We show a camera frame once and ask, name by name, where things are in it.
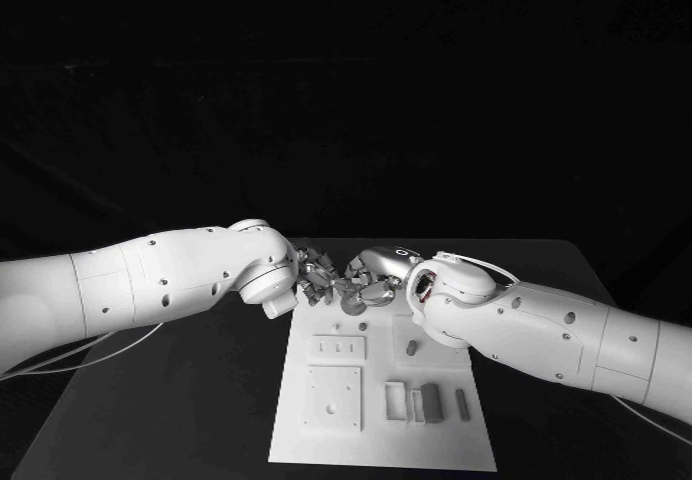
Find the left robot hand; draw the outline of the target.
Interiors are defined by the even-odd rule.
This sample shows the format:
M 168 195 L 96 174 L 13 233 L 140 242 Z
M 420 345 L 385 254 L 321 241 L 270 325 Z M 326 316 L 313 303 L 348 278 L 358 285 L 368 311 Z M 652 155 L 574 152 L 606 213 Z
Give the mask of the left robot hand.
M 328 253 L 309 246 L 297 248 L 297 284 L 310 306 L 321 302 L 331 304 L 335 296 L 338 271 Z

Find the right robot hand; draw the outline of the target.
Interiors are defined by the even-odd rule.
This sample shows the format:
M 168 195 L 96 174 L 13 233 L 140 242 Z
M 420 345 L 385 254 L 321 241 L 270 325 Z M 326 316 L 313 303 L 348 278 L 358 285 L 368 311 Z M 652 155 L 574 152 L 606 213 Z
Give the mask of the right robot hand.
M 401 246 L 367 248 L 335 281 L 342 311 L 359 316 L 368 308 L 387 307 L 406 289 L 414 267 L 423 261 L 420 253 Z

